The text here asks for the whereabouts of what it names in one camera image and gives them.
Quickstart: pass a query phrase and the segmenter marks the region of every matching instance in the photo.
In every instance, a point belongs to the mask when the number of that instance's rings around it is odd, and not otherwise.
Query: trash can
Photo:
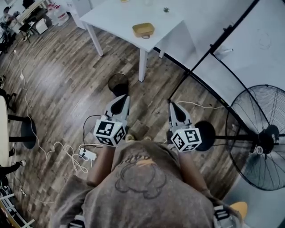
[[[112,75],[108,81],[108,87],[116,97],[129,94],[129,80],[122,73]]]

